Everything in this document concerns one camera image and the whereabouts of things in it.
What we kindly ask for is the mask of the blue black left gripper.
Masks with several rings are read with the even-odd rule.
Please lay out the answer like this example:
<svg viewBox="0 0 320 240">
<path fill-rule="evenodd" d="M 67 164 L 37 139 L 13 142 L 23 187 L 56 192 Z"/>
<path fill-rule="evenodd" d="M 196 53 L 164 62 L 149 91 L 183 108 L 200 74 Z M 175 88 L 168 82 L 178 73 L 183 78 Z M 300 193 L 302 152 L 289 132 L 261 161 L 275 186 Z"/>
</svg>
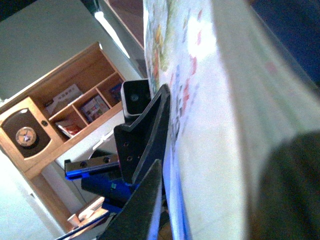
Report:
<svg viewBox="0 0 320 240">
<path fill-rule="evenodd" d="M 114 127 L 118 155 L 97 149 L 89 159 L 66 159 L 65 178 L 81 180 L 83 190 L 104 198 L 103 209 L 120 213 L 154 161 L 164 159 L 170 103 L 164 84 L 134 122 Z"/>
</svg>

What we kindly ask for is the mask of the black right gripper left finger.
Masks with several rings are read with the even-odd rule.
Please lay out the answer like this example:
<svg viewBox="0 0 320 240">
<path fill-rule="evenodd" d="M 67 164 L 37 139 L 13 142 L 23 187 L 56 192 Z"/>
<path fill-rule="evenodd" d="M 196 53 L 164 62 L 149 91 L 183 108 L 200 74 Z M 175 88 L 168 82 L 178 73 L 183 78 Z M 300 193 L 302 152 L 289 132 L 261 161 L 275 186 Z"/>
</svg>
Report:
<svg viewBox="0 0 320 240">
<path fill-rule="evenodd" d="M 100 240 L 156 240 L 162 207 L 162 161 L 156 159 Z"/>
</svg>

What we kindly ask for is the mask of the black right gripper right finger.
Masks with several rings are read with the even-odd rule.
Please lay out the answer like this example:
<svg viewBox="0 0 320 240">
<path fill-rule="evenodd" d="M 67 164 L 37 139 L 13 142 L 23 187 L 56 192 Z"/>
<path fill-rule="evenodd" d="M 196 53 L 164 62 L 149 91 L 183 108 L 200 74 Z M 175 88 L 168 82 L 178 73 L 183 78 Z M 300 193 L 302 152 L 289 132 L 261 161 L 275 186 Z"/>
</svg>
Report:
<svg viewBox="0 0 320 240">
<path fill-rule="evenodd" d="M 274 147 L 258 186 L 252 240 L 318 240 L 320 132 L 300 133 Z"/>
</svg>

